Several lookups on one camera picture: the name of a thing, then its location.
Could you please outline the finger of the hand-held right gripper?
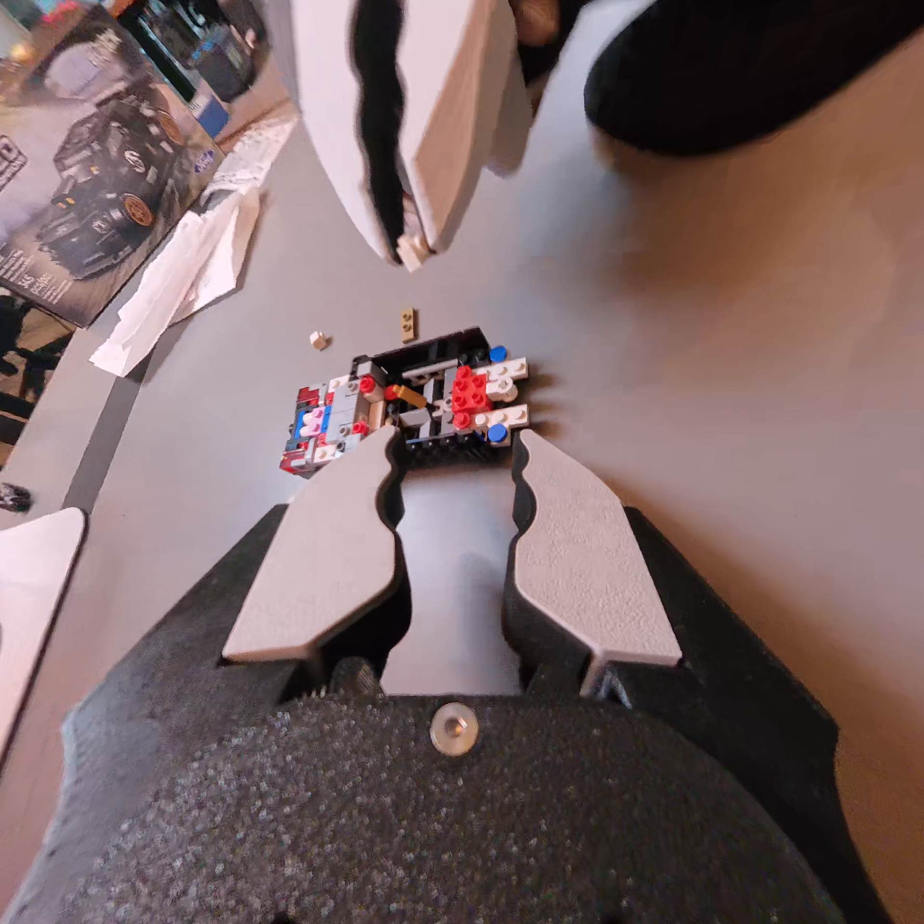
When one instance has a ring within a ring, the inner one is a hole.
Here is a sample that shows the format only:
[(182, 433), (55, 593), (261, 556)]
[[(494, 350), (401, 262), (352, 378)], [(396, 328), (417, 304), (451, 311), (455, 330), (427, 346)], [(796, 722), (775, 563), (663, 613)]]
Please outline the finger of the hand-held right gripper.
[(410, 88), (399, 62), (419, 2), (291, 2), (299, 109), (350, 221), (383, 260), (422, 233), (422, 193), (405, 128)]
[(412, 1), (399, 62), (410, 88), (408, 138), (434, 254), (453, 243), (482, 172), (519, 168), (533, 112), (509, 2)]

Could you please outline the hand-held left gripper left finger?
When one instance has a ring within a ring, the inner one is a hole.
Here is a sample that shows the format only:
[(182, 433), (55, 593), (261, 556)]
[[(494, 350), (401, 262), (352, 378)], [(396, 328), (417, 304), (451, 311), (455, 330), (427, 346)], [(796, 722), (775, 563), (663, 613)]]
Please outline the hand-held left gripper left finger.
[(363, 659), (381, 680), (410, 629), (397, 527), (405, 439), (386, 425), (324, 466), (287, 506), (222, 651), (230, 664), (300, 661), (331, 677)]

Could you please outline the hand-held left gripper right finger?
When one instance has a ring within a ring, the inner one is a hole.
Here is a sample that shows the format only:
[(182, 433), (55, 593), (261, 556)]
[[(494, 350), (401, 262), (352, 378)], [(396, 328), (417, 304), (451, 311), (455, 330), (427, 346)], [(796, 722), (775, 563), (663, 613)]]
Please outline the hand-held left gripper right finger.
[(524, 670), (598, 691), (612, 664), (675, 668), (683, 653), (619, 496), (531, 429), (512, 458), (502, 631)]

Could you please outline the partly built lego car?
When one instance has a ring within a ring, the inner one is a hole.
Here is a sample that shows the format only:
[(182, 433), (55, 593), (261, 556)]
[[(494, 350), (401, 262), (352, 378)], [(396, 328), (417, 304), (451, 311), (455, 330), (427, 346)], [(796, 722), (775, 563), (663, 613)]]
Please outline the partly built lego car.
[(346, 374), (298, 391), (279, 468), (311, 478), (387, 427), (403, 436), (411, 468), (489, 460), (529, 426), (528, 376), (527, 358), (479, 327), (358, 355)]

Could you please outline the lego set box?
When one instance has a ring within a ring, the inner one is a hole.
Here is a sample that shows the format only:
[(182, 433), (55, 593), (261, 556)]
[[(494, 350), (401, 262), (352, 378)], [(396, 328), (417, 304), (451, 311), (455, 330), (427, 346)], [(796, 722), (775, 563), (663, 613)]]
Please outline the lego set box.
[(2, 287), (89, 327), (224, 155), (103, 6), (43, 19), (2, 60)]

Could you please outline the person's right hand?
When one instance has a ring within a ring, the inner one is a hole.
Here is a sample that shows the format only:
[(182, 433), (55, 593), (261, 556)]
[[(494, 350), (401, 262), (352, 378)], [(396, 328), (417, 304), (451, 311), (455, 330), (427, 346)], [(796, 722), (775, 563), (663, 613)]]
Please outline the person's right hand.
[(561, 27), (560, 1), (510, 1), (517, 41), (540, 48), (553, 42)]

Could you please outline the printed white sheet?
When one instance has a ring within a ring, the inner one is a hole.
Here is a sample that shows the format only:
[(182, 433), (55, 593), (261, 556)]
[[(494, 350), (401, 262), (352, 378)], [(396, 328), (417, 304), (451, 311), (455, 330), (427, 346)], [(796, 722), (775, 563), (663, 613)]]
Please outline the printed white sheet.
[(294, 116), (265, 118), (252, 124), (225, 156), (201, 194), (201, 201), (218, 193), (259, 190), (294, 129)]

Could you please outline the small black box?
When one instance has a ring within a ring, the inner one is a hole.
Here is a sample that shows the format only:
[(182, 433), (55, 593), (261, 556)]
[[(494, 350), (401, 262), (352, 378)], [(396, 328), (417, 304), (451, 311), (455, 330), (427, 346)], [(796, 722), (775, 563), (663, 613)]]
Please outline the small black box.
[(267, 56), (265, 29), (237, 29), (215, 22), (191, 52), (189, 69), (208, 83), (222, 103), (231, 103), (254, 84)]

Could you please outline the blue bin with white label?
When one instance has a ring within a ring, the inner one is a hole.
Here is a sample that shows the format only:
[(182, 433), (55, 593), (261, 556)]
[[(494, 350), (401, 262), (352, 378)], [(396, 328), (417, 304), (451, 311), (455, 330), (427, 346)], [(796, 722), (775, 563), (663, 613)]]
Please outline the blue bin with white label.
[(202, 130), (212, 139), (217, 140), (230, 121), (230, 112), (219, 97), (212, 91), (198, 89), (188, 109)]

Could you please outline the white paper bags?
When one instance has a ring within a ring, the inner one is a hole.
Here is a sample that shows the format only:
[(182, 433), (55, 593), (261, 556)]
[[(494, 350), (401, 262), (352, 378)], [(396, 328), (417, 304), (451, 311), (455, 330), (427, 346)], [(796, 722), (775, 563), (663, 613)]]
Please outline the white paper bags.
[(174, 323), (237, 289), (260, 215), (260, 187), (220, 189), (204, 213), (186, 213), (119, 310), (115, 329), (90, 356), (125, 377)]

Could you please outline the white book stand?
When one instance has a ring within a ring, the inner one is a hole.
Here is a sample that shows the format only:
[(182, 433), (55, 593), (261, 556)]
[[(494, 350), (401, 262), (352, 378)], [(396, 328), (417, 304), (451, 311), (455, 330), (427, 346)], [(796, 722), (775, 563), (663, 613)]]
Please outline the white book stand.
[(1, 533), (1, 753), (83, 544), (86, 514), (68, 507)]

